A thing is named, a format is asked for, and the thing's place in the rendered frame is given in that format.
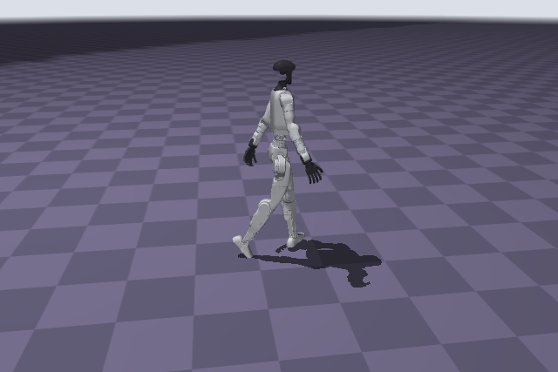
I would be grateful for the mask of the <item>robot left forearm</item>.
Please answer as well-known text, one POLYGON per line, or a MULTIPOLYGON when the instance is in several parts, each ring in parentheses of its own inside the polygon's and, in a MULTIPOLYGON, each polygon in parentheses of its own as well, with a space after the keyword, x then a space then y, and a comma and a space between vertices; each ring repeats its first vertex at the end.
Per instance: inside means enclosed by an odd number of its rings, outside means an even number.
POLYGON ((256 129, 256 131, 255 131, 255 133, 252 137, 254 139, 253 145, 257 146, 259 144, 259 141, 262 139, 262 136, 267 129, 268 129, 268 125, 266 125, 261 119, 259 124, 258 124, 258 127, 257 127, 257 129, 256 129))

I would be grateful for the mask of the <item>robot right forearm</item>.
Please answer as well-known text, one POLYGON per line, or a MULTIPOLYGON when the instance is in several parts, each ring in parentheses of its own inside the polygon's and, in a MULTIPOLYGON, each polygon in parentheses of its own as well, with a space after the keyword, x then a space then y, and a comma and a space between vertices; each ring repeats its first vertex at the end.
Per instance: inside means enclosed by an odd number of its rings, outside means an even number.
POLYGON ((297 125, 292 124, 289 126, 289 136, 291 141, 294 143, 295 148, 297 149, 297 154, 303 158, 303 161, 306 162, 310 160, 310 156, 307 153, 307 149, 303 143, 303 137, 299 134, 297 125))

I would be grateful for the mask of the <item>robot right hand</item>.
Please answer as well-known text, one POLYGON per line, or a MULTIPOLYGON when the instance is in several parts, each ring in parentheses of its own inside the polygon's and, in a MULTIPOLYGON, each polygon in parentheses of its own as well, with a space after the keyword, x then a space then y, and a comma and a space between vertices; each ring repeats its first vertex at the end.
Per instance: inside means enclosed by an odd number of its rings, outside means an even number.
POLYGON ((306 162, 303 161, 303 158, 302 158, 301 156, 300 156, 300 159, 301 159, 301 161, 303 162, 303 164, 306 165, 305 170, 306 170, 306 173, 308 174, 310 184, 311 184, 311 177, 312 177, 312 179, 313 179, 313 184, 315 184, 316 182, 318 182, 318 177, 319 177, 320 180, 322 179, 322 177, 321 177, 320 173, 318 172, 318 170, 319 170, 320 172, 323 172, 323 170, 322 170, 319 166, 317 166, 315 163, 312 163, 312 162, 311 162, 311 161, 312 161, 311 156, 310 156, 310 160, 308 160, 308 161, 306 161, 306 162), (318 170, 317 170, 317 169, 318 169, 318 170), (317 177, 316 173, 317 173, 318 177, 317 177), (311 177, 310 177, 310 174, 311 174, 311 177), (315 182, 315 178, 314 178, 314 175, 313 175, 313 174, 314 174, 315 177, 316 177, 316 182, 315 182))

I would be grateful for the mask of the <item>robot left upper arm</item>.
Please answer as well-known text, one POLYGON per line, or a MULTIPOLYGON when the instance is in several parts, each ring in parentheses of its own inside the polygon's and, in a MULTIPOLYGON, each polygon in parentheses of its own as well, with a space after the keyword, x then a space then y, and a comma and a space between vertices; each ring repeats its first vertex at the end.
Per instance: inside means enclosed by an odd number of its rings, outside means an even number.
POLYGON ((264 114, 264 116, 263 116, 263 118, 262 118, 262 121, 263 121, 264 123, 270 125, 270 101, 269 101, 269 103, 268 103, 268 105, 267 105, 267 108, 266 108, 265 114, 264 114))

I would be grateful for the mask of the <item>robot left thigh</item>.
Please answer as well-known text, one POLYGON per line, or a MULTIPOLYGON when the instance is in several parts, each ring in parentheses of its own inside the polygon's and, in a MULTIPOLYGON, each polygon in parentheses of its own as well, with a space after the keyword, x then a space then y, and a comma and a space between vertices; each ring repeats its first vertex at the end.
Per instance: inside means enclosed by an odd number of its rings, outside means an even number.
MULTIPOLYGON (((289 158, 287 156, 286 160, 288 160, 289 162, 289 158)), ((293 175, 292 175, 292 169, 291 169, 291 165, 290 165, 290 180, 289 180, 289 186, 287 188, 286 193, 284 194, 282 200, 284 202, 292 202, 295 199, 295 192, 294 192, 294 187, 293 187, 293 175)))

